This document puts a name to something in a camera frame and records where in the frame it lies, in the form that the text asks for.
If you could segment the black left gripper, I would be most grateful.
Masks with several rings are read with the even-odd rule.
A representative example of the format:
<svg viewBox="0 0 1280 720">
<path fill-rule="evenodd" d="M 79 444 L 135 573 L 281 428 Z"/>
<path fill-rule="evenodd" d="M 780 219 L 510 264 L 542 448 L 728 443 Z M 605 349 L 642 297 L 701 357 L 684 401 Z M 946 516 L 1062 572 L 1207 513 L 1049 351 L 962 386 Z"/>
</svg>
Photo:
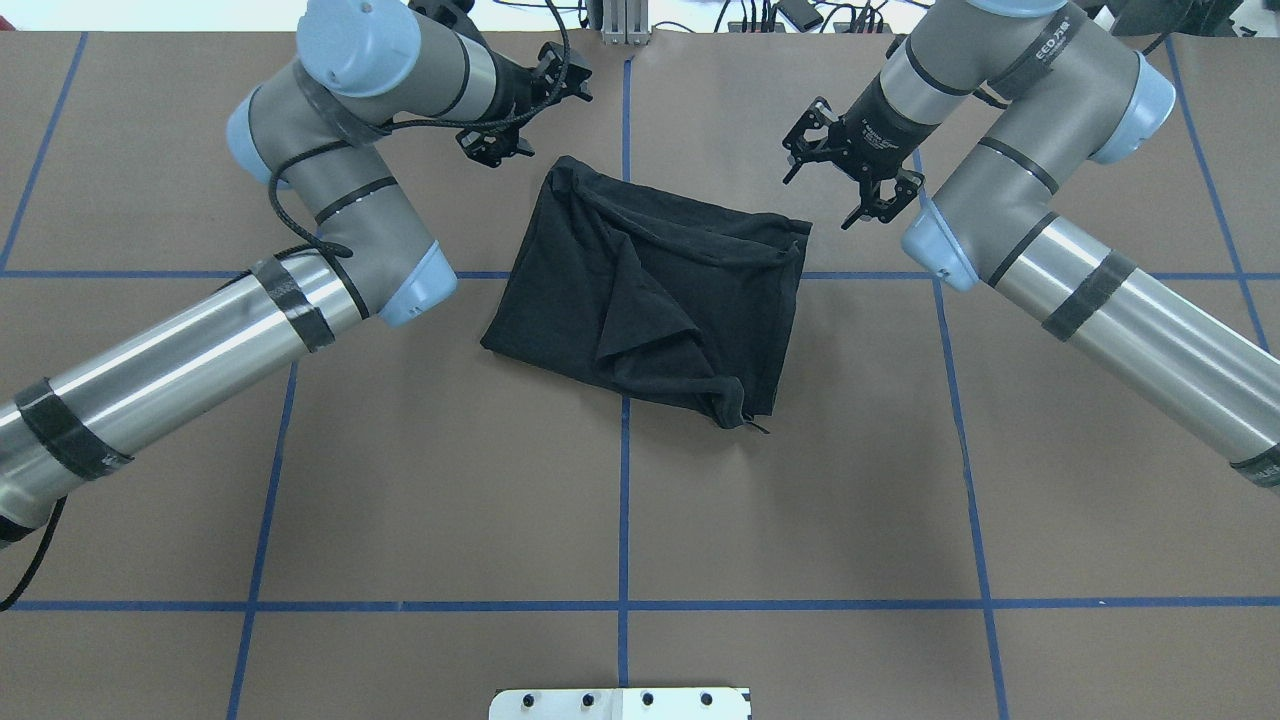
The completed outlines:
<svg viewBox="0 0 1280 720">
<path fill-rule="evenodd" d="M 490 51 L 490 56 L 495 64 L 495 91 L 485 114 L 486 127 L 462 129 L 454 137 L 471 161 L 498 168 L 508 158 L 532 158 L 536 152 L 518 127 L 567 97 L 594 100 L 593 67 L 566 44 L 543 44 L 535 67 L 521 67 L 497 51 Z"/>
</svg>

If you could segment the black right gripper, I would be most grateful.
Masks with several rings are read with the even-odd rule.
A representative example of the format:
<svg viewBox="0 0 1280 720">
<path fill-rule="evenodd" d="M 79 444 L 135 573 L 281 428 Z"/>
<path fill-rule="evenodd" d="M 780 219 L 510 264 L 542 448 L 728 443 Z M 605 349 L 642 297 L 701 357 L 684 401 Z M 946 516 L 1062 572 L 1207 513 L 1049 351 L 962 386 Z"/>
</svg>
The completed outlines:
<svg viewBox="0 0 1280 720">
<path fill-rule="evenodd" d="M 808 164 L 833 163 L 858 183 L 859 192 L 858 205 L 840 228 L 870 220 L 888 224 L 920 195 L 925 176 L 901 167 L 938 126 L 902 114 L 879 76 L 840 115 L 818 96 L 782 138 L 788 161 L 782 183 L 790 184 Z M 881 192 L 886 181 L 892 184 L 891 197 Z"/>
</svg>

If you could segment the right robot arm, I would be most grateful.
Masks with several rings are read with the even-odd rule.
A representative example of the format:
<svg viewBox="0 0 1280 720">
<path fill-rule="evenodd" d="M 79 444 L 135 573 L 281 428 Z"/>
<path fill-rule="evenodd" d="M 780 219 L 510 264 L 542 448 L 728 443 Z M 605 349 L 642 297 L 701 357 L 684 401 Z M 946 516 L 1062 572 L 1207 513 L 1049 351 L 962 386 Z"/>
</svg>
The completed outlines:
<svg viewBox="0 0 1280 720">
<path fill-rule="evenodd" d="M 1277 359 L 1061 202 L 1176 101 L 1074 1 L 937 1 L 849 108 L 813 99 L 780 143 L 791 174 L 828 165 L 856 184 L 845 225 L 914 208 L 900 245 L 928 275 L 992 288 L 1276 492 Z"/>
</svg>

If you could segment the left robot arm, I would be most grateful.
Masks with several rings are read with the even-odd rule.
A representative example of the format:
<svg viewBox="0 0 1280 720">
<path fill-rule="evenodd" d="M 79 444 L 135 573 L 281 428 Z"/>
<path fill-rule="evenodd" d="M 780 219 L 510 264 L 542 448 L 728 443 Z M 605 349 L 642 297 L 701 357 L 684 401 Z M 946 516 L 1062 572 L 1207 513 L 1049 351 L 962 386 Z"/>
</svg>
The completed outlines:
<svg viewBox="0 0 1280 720">
<path fill-rule="evenodd" d="M 524 127 L 589 100 L 558 20 L 531 61 L 467 1 L 308 1 L 285 64 L 230 111 L 225 143 L 291 242 L 188 307 L 3 400 L 3 546 L 46 533 L 69 496 L 355 325 L 402 325 L 458 283 L 381 154 L 410 129 L 454 133 L 471 161 L 530 156 Z"/>
</svg>

